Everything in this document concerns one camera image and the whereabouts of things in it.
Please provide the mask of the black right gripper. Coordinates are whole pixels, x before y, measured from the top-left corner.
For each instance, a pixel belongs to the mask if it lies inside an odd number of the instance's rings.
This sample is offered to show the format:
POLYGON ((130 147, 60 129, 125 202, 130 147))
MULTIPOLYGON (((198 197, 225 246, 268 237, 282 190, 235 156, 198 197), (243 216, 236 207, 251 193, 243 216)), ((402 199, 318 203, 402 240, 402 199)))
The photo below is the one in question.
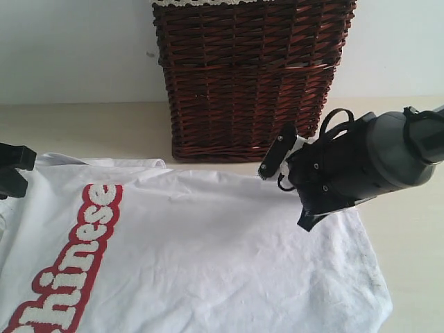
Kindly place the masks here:
POLYGON ((297 225, 307 232, 327 216, 378 195, 364 131, 320 138, 294 161, 300 170, 291 172, 289 182, 302 203, 297 225))

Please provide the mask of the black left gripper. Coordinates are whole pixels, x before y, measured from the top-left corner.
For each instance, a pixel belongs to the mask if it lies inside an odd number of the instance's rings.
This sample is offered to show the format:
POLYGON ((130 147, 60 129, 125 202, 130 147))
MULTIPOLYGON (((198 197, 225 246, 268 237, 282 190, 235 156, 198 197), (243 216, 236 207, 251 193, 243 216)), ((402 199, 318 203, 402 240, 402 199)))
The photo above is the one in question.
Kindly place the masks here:
POLYGON ((19 170, 32 171, 37 153, 27 146, 1 143, 1 200, 23 198, 28 181, 19 170))

